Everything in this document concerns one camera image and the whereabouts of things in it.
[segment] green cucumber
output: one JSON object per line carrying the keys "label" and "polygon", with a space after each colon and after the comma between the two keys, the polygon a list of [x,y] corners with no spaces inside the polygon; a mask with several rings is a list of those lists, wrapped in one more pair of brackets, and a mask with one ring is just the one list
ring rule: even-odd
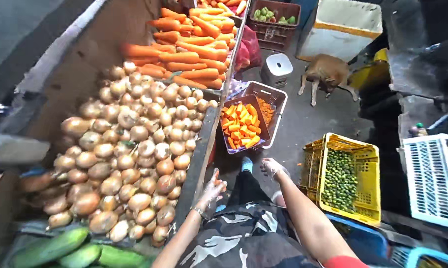
{"label": "green cucumber", "polygon": [[88,244],[60,258],[58,262],[66,268],[85,268],[98,259],[101,251],[99,245]]}
{"label": "green cucumber", "polygon": [[14,268],[31,268],[58,259],[78,248],[87,238],[88,228],[76,228],[44,243],[27,247],[12,259]]}
{"label": "green cucumber", "polygon": [[147,259],[138,253],[103,245],[98,263],[109,268],[141,268]]}

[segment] white plastic crate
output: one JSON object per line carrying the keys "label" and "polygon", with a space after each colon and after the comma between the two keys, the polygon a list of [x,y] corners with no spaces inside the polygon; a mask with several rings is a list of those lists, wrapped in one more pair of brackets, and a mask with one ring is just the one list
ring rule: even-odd
{"label": "white plastic crate", "polygon": [[447,134],[403,140],[411,215],[448,227]]}

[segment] blue plastic crate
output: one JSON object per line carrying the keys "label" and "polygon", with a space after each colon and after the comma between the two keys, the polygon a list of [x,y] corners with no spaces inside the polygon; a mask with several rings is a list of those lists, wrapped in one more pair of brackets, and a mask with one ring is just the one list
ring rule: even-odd
{"label": "blue plastic crate", "polygon": [[354,241],[367,246],[377,256],[384,259],[388,257],[388,242],[378,231],[331,214],[326,214],[326,216],[332,222],[343,223],[351,228],[350,233],[346,235],[346,241],[349,245]]}

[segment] yellow plastic crate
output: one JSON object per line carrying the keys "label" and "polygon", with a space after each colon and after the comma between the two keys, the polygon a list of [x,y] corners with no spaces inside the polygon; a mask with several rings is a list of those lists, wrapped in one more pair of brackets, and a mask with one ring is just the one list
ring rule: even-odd
{"label": "yellow plastic crate", "polygon": [[[325,189],[325,170],[328,148],[343,150],[354,155],[357,197],[354,201],[356,213],[352,214],[320,200]],[[381,223],[381,191],[379,187],[379,149],[372,144],[352,140],[334,133],[327,133],[321,140],[305,146],[305,161],[302,170],[300,190],[322,210],[332,212],[371,226]]]}

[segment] brown dog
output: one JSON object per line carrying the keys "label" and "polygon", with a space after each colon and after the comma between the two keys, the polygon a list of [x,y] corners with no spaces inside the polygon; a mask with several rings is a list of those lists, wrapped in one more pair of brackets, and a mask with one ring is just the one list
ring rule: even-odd
{"label": "brown dog", "polygon": [[358,95],[354,89],[348,86],[348,75],[350,69],[346,62],[339,58],[318,54],[308,65],[305,73],[301,76],[301,88],[298,94],[301,95],[305,89],[305,81],[311,81],[311,106],[316,105],[316,91],[318,86],[325,91],[326,97],[333,92],[336,87],[345,89],[351,93],[354,101],[358,100]]}

